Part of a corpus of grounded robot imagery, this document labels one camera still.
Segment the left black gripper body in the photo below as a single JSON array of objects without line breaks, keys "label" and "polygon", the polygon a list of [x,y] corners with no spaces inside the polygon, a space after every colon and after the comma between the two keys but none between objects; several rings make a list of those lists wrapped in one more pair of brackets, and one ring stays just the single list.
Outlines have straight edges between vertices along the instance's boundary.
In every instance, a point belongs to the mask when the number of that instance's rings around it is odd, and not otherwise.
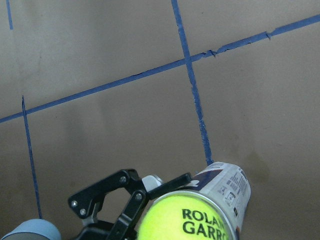
[{"label": "left black gripper body", "polygon": [[73,240],[106,240],[114,226],[114,223],[98,220],[96,216],[89,216],[81,221],[83,228]]}]

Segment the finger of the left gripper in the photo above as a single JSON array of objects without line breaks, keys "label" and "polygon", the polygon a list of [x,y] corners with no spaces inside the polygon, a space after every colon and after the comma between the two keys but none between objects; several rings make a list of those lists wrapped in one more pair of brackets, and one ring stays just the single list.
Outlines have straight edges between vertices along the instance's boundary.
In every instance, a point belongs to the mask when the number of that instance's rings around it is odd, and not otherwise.
[{"label": "finger of the left gripper", "polygon": [[80,219],[97,217],[106,195],[120,188],[126,189],[130,198],[106,240],[133,240],[137,236],[135,226],[147,205],[147,191],[136,170],[119,170],[75,193],[68,204]]},{"label": "finger of the left gripper", "polygon": [[192,175],[187,172],[168,182],[164,182],[159,176],[152,174],[142,178],[142,183],[151,200],[159,198],[167,193],[189,184]]}]

